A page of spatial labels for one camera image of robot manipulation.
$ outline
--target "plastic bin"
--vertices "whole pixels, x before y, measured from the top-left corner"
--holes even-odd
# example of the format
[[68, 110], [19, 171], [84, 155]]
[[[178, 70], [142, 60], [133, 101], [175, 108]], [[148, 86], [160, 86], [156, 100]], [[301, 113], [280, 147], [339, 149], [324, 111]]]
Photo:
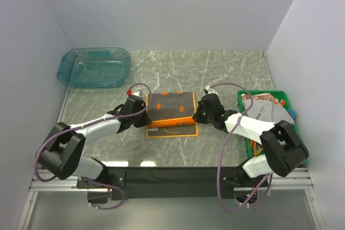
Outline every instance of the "plastic bin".
[[[284, 108], [285, 109], [291, 109], [289, 100], [287, 98], [287, 95], [284, 91], [272, 91], [272, 90], [249, 90], [249, 92], [251, 93], [251, 95], [257, 95], [257, 94], [264, 94], [264, 93], [270, 93], [272, 94], [276, 99], [278, 99], [279, 102], [281, 102], [281, 100], [285, 100], [285, 104], [284, 104]], [[242, 104], [242, 99], [241, 99], [241, 95], [245, 94], [246, 92], [243, 90], [240, 90], [237, 92], [237, 99], [238, 99], [238, 106], [239, 106], [239, 111], [242, 113], [244, 111], [244, 106]], [[293, 128], [295, 129], [296, 133], [299, 135], [298, 132], [298, 128], [296, 123], [294, 124]], [[250, 158], [252, 157], [252, 150], [250, 148], [250, 143], [249, 143], [249, 139], [245, 138], [245, 145], [246, 145], [246, 150], [247, 150], [247, 157]]]
[[130, 72], [130, 55], [122, 48], [77, 48], [61, 62], [59, 80], [74, 88], [114, 88]]

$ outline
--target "green plastic crate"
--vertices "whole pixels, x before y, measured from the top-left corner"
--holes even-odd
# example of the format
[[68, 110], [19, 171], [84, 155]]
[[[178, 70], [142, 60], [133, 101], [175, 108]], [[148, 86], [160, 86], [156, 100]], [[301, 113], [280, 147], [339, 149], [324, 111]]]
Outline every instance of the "green plastic crate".
[[[281, 100], [285, 100], [284, 108], [285, 109], [291, 109], [289, 99], [287, 98], [287, 95], [284, 91], [270, 91], [270, 90], [248, 90], [251, 95], [257, 95], [257, 94], [264, 94], [264, 93], [269, 93], [274, 96], [274, 98], [278, 99], [279, 102]], [[237, 99], [238, 99], [238, 106], [239, 106], [239, 111], [242, 113], [244, 111], [241, 95], [246, 94], [245, 91], [240, 90], [237, 92]], [[297, 135], [299, 135], [298, 128], [296, 123], [294, 124], [293, 128], [295, 129]], [[249, 139], [245, 138], [245, 144], [246, 144], [246, 150], [247, 150], [247, 157], [250, 158], [252, 157], [252, 150], [250, 149], [250, 143]]]

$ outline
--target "white wall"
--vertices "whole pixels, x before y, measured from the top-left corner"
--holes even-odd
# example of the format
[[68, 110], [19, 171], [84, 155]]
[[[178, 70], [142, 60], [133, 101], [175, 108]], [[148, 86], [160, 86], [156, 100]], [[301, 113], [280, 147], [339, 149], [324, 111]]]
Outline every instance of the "white wall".
[[268, 51], [310, 151], [308, 169], [329, 229], [344, 229], [345, 0], [294, 0]]
[[73, 47], [266, 51], [293, 0], [48, 0]]
[[46, 0], [0, 0], [0, 228], [17, 225], [37, 149], [57, 120], [70, 49]]

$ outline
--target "marble tabletop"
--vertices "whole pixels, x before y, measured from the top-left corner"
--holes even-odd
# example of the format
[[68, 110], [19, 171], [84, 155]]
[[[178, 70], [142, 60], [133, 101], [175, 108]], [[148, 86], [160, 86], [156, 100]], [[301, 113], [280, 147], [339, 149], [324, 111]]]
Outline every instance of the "marble tabletop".
[[[61, 121], [77, 124], [102, 116], [126, 100], [135, 82], [153, 92], [194, 91], [220, 82], [235, 82], [247, 89], [272, 90], [272, 81], [261, 52], [227, 51], [129, 51], [132, 68], [125, 84], [114, 89], [70, 88]], [[237, 91], [219, 86], [216, 91], [225, 109], [238, 110]], [[133, 126], [106, 136], [84, 148], [83, 156], [95, 157], [108, 166], [216, 166], [226, 133], [212, 125], [199, 125], [198, 137], [146, 138], [145, 128]], [[244, 139], [230, 138], [223, 166], [237, 166], [247, 158]]]

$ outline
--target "gray cloth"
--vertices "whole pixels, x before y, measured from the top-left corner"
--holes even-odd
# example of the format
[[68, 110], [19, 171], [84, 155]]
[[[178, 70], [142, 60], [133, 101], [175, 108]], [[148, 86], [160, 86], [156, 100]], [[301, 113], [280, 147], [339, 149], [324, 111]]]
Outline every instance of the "gray cloth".
[[[250, 99], [243, 101], [245, 109], [249, 107], [250, 104]], [[267, 100], [254, 100], [253, 107], [247, 112], [247, 116], [260, 121], [280, 122], [284, 120], [292, 125], [295, 124], [294, 120], [283, 106]]]

